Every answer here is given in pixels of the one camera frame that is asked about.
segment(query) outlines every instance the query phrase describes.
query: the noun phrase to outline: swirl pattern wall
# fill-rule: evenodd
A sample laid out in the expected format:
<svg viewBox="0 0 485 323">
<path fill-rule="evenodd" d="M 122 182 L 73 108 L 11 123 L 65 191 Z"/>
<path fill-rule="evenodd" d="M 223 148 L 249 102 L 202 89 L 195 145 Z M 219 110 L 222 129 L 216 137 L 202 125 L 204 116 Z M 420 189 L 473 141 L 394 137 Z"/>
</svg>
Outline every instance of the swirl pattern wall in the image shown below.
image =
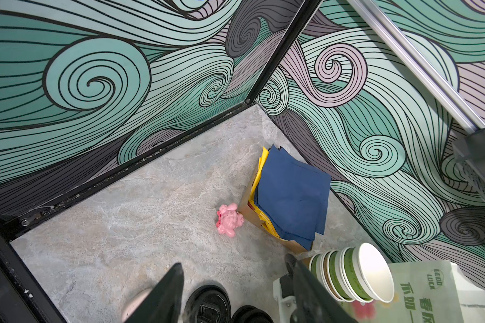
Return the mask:
<svg viewBox="0 0 485 323">
<path fill-rule="evenodd" d="M 451 2 L 377 3 L 485 119 L 485 1 Z M 323 1 L 259 102 L 392 261 L 448 259 L 485 288 L 485 201 L 451 146 L 464 132 L 348 3 Z"/>
<path fill-rule="evenodd" d="M 245 100 L 301 4 L 0 1 L 0 216 Z"/>
</svg>

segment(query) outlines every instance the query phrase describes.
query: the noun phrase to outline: gray stone floor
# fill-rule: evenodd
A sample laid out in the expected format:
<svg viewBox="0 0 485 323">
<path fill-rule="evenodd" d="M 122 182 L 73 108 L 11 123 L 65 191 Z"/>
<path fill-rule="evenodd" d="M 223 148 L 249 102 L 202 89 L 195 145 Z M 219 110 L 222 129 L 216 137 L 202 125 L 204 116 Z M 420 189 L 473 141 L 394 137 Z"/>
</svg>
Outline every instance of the gray stone floor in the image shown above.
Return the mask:
<svg viewBox="0 0 485 323">
<path fill-rule="evenodd" d="M 208 130 L 13 241 L 70 323 L 120 322 L 124 304 L 172 264 L 185 271 L 183 302 L 204 282 L 228 292 L 232 312 L 250 304 L 278 323 L 273 280 L 287 250 L 246 222 L 236 237 L 215 227 L 220 204 L 239 202 L 272 143 L 303 160 L 257 106 Z M 330 195 L 325 236 L 310 253 L 372 242 Z"/>
</svg>

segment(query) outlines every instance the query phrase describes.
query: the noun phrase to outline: aluminum rail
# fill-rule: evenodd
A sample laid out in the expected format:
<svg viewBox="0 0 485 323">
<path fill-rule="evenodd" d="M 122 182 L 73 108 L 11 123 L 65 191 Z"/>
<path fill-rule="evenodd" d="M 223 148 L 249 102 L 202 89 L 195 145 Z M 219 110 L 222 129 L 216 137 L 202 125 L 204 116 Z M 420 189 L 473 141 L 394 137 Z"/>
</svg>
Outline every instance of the aluminum rail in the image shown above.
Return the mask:
<svg viewBox="0 0 485 323">
<path fill-rule="evenodd" d="M 415 48 L 374 0 L 348 2 L 468 134 L 485 128 L 481 117 Z"/>
</svg>

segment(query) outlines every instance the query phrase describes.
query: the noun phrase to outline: pink toy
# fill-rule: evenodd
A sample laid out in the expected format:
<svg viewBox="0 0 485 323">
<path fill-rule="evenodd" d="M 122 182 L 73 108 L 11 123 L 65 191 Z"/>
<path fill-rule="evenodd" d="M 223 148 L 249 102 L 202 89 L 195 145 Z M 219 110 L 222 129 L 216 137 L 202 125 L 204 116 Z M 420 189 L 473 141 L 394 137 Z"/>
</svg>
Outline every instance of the pink toy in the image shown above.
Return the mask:
<svg viewBox="0 0 485 323">
<path fill-rule="evenodd" d="M 226 234 L 230 238 L 233 238 L 235 236 L 234 229 L 243 225 L 244 217 L 236 210 L 237 204 L 235 203 L 228 206 L 223 204 L 219 207 L 219 211 L 217 211 L 219 221 L 216 223 L 219 234 Z"/>
</svg>

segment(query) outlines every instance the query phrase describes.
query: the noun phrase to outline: green paper cup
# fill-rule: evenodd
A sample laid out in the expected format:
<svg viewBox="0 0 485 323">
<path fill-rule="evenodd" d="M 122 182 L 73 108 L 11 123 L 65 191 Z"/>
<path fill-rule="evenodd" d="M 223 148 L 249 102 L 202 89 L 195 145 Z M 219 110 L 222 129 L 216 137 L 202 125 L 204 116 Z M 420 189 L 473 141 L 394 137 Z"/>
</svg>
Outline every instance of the green paper cup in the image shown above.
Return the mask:
<svg viewBox="0 0 485 323">
<path fill-rule="evenodd" d="M 327 289 L 327 291 L 329 292 L 329 294 L 337 301 L 342 301 L 341 299 L 339 299 L 338 297 L 336 297 L 336 295 L 331 291 L 331 287 L 329 287 L 329 284 L 326 280 L 326 276 L 327 276 L 327 272 L 326 272 L 326 266 L 325 266 L 325 263 L 327 262 L 327 255 L 330 254 L 330 251 L 329 252 L 326 252 L 324 254 L 321 255 L 320 259 L 318 260 L 317 262 L 317 268 L 316 268 L 316 272 L 317 272 L 317 275 L 318 275 L 318 280 L 320 281 L 320 283 L 323 285 L 323 287 L 325 287 L 325 289 Z"/>
<path fill-rule="evenodd" d="M 340 250 L 335 250 L 329 258 L 329 275 L 330 275 L 330 280 L 332 281 L 332 284 L 334 286 L 334 289 L 336 292 L 341 296 L 342 299 L 344 299 L 347 302 L 352 302 L 354 301 L 354 298 L 352 298 L 346 287 L 343 286 L 343 277 L 341 276 L 341 269 L 339 265 L 339 254 L 341 253 Z"/>
<path fill-rule="evenodd" d="M 336 291 L 336 288 L 334 288 L 334 284 L 332 283 L 331 279 L 330 279 L 330 270 L 329 270 L 329 259 L 330 259 L 330 255 L 332 255 L 334 253 L 334 251 L 329 251 L 327 252 L 327 254 L 325 255 L 324 259 L 323 259 L 323 280 L 324 280 L 324 283 L 325 283 L 325 288 L 327 288 L 327 291 L 329 292 L 329 294 L 334 297 L 335 300 L 339 301 L 339 302 L 345 302 L 346 300 Z"/>
<path fill-rule="evenodd" d="M 364 301 L 372 301 L 372 298 L 370 295 L 367 294 L 365 289 L 362 286 L 362 282 L 359 281 L 357 278 L 358 275 L 361 276 L 361 273 L 356 273 L 356 270 L 354 268 L 354 262 L 352 259 L 352 255 L 354 254 L 355 248 L 349 248 L 345 252 L 345 255 L 343 256 L 343 269 L 345 273 L 345 278 L 347 279 L 347 282 L 350 285 L 350 288 L 352 288 L 352 291 L 356 293 L 362 300 Z"/>
<path fill-rule="evenodd" d="M 376 247 L 366 242 L 361 244 L 353 250 L 351 260 L 356 278 L 367 295 L 385 303 L 394 299 L 392 273 Z"/>
<path fill-rule="evenodd" d="M 345 271 L 345 266 L 344 266 L 344 257 L 347 251 L 351 248 L 352 247 L 347 247 L 338 253 L 338 258 L 336 259 L 336 269 L 339 269 L 339 274 L 340 274 L 340 276 L 338 276 L 338 279 L 341 277 L 341 281 L 340 281 L 341 286 L 345 289 L 345 292 L 350 297 L 362 303 L 370 303 L 372 299 L 363 299 L 362 297 L 360 297 L 351 287 L 350 281 L 347 278 L 347 273 Z"/>
<path fill-rule="evenodd" d="M 309 266 L 309 270 L 311 271 L 311 273 L 316 278 L 318 278 L 318 274 L 317 274 L 317 263 L 318 263 L 318 259 L 320 258 L 320 256 L 321 256 L 321 254 L 317 254 L 314 257 L 312 257 L 311 264 Z"/>
</svg>

